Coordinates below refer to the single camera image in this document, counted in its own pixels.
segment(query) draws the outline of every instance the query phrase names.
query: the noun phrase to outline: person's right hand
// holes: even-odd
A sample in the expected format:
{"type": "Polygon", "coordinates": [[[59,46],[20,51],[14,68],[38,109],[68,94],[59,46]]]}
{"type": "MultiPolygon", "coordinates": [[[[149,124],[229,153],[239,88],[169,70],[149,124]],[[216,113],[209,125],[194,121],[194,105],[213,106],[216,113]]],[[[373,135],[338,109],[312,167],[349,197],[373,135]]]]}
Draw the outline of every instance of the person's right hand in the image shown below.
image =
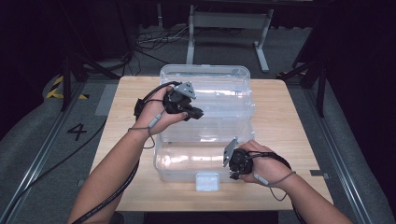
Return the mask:
{"type": "MultiPolygon", "coordinates": [[[[246,152],[249,151],[260,151],[260,152],[272,152],[271,148],[262,146],[254,140],[250,140],[247,143],[240,146],[246,152]]],[[[256,183],[262,185],[253,174],[259,175],[264,179],[268,180],[269,183],[274,183],[286,175],[290,174],[291,170],[284,165],[282,162],[274,160],[269,157],[257,157],[253,158],[253,171],[248,175],[240,175],[239,178],[248,183],[256,183]]],[[[275,185],[275,188],[279,188],[282,182],[275,185]]]]}
{"type": "Polygon", "coordinates": [[[139,119],[134,124],[133,128],[145,128],[153,121],[153,119],[161,114],[158,122],[150,129],[151,134],[161,133],[169,125],[177,123],[185,119],[188,114],[187,112],[181,112],[178,114],[168,114],[163,107],[163,97],[167,91],[172,90],[172,87],[167,86],[159,89],[155,92],[145,104],[139,119]]]}

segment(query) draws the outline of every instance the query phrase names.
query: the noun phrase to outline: skin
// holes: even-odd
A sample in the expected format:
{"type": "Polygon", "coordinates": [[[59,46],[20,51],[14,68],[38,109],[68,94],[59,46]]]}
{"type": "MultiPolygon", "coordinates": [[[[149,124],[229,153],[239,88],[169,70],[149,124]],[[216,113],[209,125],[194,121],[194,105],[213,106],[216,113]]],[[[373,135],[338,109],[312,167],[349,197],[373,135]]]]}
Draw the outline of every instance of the skin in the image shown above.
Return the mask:
{"type": "MultiPolygon", "coordinates": [[[[262,146],[250,140],[241,146],[246,151],[271,152],[269,147],[262,146]]],[[[249,175],[239,177],[248,183],[262,184],[253,174],[257,174],[270,183],[280,180],[290,174],[291,169],[283,163],[271,158],[258,157],[253,159],[253,171],[249,175]]],[[[351,223],[336,207],[323,198],[299,175],[294,174],[275,185],[283,189],[290,197],[297,211],[306,223],[351,223]]]]}
{"type": "MultiPolygon", "coordinates": [[[[151,99],[162,100],[166,91],[170,89],[171,87],[160,89],[151,99]]],[[[160,133],[169,125],[187,117],[186,113],[168,114],[163,110],[161,102],[146,103],[139,119],[133,126],[136,129],[127,132],[88,176],[76,198],[67,223],[72,223],[80,218],[123,184],[140,159],[150,134],[160,133]],[[161,118],[150,130],[139,129],[148,127],[159,114],[162,114],[161,118]]],[[[262,146],[254,140],[245,143],[241,148],[246,151],[272,151],[269,147],[262,146]]],[[[253,163],[253,173],[264,177],[269,182],[275,182],[290,173],[289,168],[270,158],[255,158],[253,163]]],[[[253,174],[240,175],[240,178],[248,183],[260,184],[253,174]]],[[[337,208],[326,201],[298,175],[291,175],[278,183],[275,188],[283,189],[289,194],[293,204],[307,223],[350,223],[337,208]]],[[[122,194],[84,223],[108,223],[121,197],[122,194]]]]}

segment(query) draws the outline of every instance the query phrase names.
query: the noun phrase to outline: yellow tape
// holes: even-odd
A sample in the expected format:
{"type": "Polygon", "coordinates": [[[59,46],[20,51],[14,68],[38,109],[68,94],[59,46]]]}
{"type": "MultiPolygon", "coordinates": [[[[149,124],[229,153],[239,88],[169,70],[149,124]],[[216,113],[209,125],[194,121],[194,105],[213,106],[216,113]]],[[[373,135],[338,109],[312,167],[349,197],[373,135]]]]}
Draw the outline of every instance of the yellow tape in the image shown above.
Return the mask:
{"type": "MultiPolygon", "coordinates": [[[[46,98],[58,98],[58,99],[63,99],[64,95],[60,93],[56,93],[58,90],[59,85],[61,82],[64,81],[64,76],[59,75],[58,78],[56,78],[55,82],[53,83],[52,87],[49,90],[49,93],[47,93],[46,98]]],[[[90,98],[89,94],[81,94],[78,99],[80,100],[88,100],[90,98]]]]}

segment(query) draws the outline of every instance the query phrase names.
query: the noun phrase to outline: metal frame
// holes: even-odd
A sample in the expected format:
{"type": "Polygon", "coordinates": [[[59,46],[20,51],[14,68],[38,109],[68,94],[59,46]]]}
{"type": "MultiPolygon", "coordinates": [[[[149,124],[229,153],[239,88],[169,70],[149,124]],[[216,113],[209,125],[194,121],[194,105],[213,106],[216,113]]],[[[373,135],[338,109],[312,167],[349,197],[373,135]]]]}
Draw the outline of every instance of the metal frame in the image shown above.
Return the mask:
{"type": "Polygon", "coordinates": [[[190,37],[186,64],[193,64],[195,27],[260,29],[262,30],[261,38],[253,44],[262,71],[267,73],[269,71],[269,67],[265,60],[262,46],[264,44],[265,37],[267,36],[273,13],[274,11],[272,9],[268,10],[267,14],[197,12],[195,11],[194,6],[191,6],[189,17],[190,37]]]}

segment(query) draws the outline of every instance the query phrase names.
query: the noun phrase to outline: plastic storage box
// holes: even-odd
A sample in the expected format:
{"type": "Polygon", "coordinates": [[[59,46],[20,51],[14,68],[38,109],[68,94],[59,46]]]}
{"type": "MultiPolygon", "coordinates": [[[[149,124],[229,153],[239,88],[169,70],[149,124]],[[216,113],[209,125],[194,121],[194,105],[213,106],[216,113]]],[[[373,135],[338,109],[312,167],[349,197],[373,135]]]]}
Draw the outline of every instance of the plastic storage box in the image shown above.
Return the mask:
{"type": "Polygon", "coordinates": [[[191,104],[204,115],[157,135],[154,166],[160,179],[195,182],[213,174],[219,182],[232,181],[228,166],[222,167],[223,150],[234,137],[239,143],[254,137],[249,71],[243,66],[166,65],[160,84],[169,81],[190,81],[196,94],[191,104]]]}

